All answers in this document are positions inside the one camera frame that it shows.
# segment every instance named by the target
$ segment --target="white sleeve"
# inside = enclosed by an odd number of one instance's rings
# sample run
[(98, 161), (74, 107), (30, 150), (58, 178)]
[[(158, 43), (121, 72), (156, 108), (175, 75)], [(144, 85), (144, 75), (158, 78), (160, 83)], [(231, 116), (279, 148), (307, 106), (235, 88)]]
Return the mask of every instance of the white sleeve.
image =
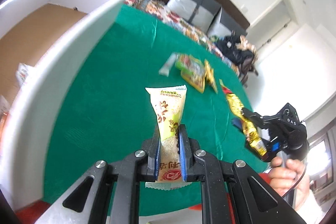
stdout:
[(309, 196), (300, 209), (296, 211), (307, 224), (318, 224), (324, 217), (321, 207), (317, 204), (313, 192), (309, 191)]

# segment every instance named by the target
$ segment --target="human hand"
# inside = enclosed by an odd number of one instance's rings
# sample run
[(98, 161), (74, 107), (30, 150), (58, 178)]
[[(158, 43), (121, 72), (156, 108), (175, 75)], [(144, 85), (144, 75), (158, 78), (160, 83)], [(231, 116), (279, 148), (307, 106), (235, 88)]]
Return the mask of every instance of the human hand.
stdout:
[[(305, 165), (299, 160), (288, 159), (286, 161), (286, 167), (278, 167), (282, 163), (280, 157), (275, 157), (271, 161), (272, 170), (268, 173), (271, 178), (270, 186), (280, 195), (283, 196), (287, 191), (295, 184), (295, 182), (302, 176)], [(309, 176), (305, 173), (302, 180), (295, 187), (296, 200), (295, 210), (301, 208), (306, 199), (309, 196)]]

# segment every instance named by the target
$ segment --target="black cable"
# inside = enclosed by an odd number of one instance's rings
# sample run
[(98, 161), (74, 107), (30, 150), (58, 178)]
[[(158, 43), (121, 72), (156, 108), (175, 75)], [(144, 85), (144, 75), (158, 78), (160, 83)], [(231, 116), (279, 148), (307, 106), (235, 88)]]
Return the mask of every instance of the black cable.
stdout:
[(303, 178), (303, 176), (305, 175), (305, 173), (306, 173), (306, 170), (307, 170), (307, 161), (306, 161), (306, 163), (305, 163), (305, 166), (304, 166), (304, 171), (303, 171), (303, 173), (302, 173), (302, 175), (301, 175), (301, 177), (298, 179), (298, 181), (297, 182), (295, 182), (295, 184), (282, 196), (282, 198), (284, 198), (291, 190), (293, 190), (299, 183), (300, 183), (300, 181), (302, 180), (302, 178)]

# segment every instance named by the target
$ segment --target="blue gripper pad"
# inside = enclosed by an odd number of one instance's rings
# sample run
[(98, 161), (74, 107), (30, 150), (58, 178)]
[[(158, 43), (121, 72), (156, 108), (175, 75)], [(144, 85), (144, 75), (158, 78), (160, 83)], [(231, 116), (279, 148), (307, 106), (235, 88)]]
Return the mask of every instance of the blue gripper pad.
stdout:
[(180, 151), (181, 175), (182, 175), (183, 181), (186, 181), (187, 170), (186, 170), (185, 150), (184, 150), (183, 138), (181, 136), (181, 133), (179, 133), (179, 151)]
[(159, 177), (159, 166), (160, 166), (160, 150), (161, 150), (161, 138), (159, 139), (159, 145), (157, 146), (156, 155), (155, 155), (155, 169), (154, 169), (154, 177), (155, 180)]
[(239, 118), (232, 118), (231, 124), (243, 132), (242, 121)]

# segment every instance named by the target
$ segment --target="table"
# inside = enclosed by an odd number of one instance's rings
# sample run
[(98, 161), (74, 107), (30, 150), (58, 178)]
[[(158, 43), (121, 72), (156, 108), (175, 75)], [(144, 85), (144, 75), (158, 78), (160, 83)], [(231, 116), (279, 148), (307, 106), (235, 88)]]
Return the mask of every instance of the table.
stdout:
[[(207, 59), (219, 88), (203, 94), (188, 85), (176, 68), (158, 74), (172, 52)], [(123, 6), (80, 69), (59, 111), (45, 167), (44, 201), (54, 202), (96, 160), (121, 160), (151, 138), (157, 123), (145, 87), (187, 85), (182, 123), (202, 149), (219, 159), (245, 160), (257, 172), (266, 164), (244, 146), (245, 137), (231, 125), (231, 113), (220, 90), (222, 79), (248, 108), (244, 89), (219, 58), (152, 15)], [(140, 215), (171, 212), (201, 203), (200, 184), (171, 191), (140, 190)]]

